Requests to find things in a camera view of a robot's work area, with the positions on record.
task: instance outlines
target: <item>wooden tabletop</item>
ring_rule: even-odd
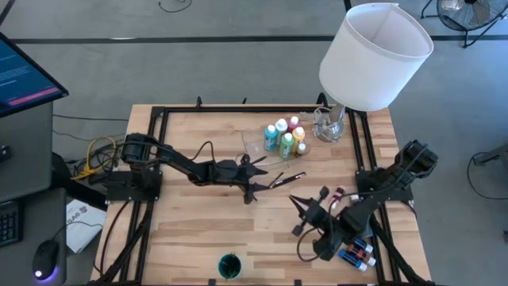
[[[152,106],[135,105],[127,133],[147,133]],[[214,143],[216,160],[233,159],[245,152],[257,139],[263,138],[263,129],[279,118],[298,114],[274,113],[174,113],[169,115],[165,143],[182,154],[192,157],[205,141]],[[369,126],[380,167],[393,163],[398,152],[388,109],[368,113]],[[377,282],[375,269],[360,272],[351,265],[333,258],[331,261],[301,262],[296,255],[298,238],[291,234],[299,223],[298,212],[288,195],[304,198],[318,197],[322,186],[334,190],[344,185],[347,191],[356,191],[354,173],[357,170],[348,117],[344,120],[344,135],[338,143],[325,143],[312,133],[312,121],[302,121],[310,153],[289,164],[263,163],[269,173],[256,176],[252,182],[267,184],[281,171],[284,176],[306,172],[300,180],[275,190],[256,194],[257,202],[244,205],[242,192],[237,187],[196,187],[176,170],[163,166],[164,183],[160,199],[155,204],[143,284],[207,284],[217,279],[218,284],[356,284]],[[367,150],[360,119],[357,118],[365,166]],[[160,122],[155,134],[159,134]],[[210,160],[209,146],[196,160]],[[108,230],[113,217],[123,203],[109,205],[104,229]],[[410,209],[398,202],[387,203],[395,245],[401,254],[424,279],[430,279],[416,219]],[[106,268],[125,245],[132,210],[130,203],[114,227],[106,251]],[[106,231],[96,257],[100,262]],[[302,243],[302,255],[314,256],[309,235]],[[133,251],[129,278],[132,279],[137,261]],[[241,274],[235,280],[223,280],[217,270],[219,259],[235,253],[242,264]],[[384,249],[383,263],[387,279],[391,279]],[[97,279],[96,271],[92,279]]]

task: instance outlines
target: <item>computer monitor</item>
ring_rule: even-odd
[[[0,118],[67,95],[61,84],[0,33]]]

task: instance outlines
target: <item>blue paint bottle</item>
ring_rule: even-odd
[[[367,270],[367,265],[360,259],[356,258],[354,254],[346,252],[346,249],[339,250],[339,257],[362,272]]]
[[[275,126],[269,125],[264,129],[264,148],[267,151],[275,150],[275,143],[277,141],[277,130]]]

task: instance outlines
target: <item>white lampshade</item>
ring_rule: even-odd
[[[340,104],[380,110],[434,49],[429,34],[393,3],[352,7],[321,62],[319,79]]]

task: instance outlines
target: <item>gray concrete floor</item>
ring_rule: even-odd
[[[353,1],[357,5],[364,1]],[[0,27],[8,37],[175,37],[332,34],[340,0],[194,0],[166,14],[152,0],[18,0]],[[165,1],[167,7],[173,3]],[[401,0],[431,35],[453,35],[436,18],[419,19],[424,0]],[[429,13],[435,10],[435,4]],[[502,21],[489,34],[508,34]],[[390,106],[399,144],[417,138],[440,156],[434,173],[414,183],[418,225],[439,284],[506,284],[508,202],[478,197],[468,186],[473,153],[508,142],[508,41],[435,42],[435,51]],[[22,45],[71,96],[55,112],[127,118],[134,103],[312,102],[322,90],[318,66],[329,43]],[[80,137],[121,133],[122,122],[55,119],[55,130]],[[81,157],[87,143],[54,136],[54,150]],[[508,196],[498,162],[473,168],[476,187]],[[68,284],[90,277],[97,242],[68,258]]]

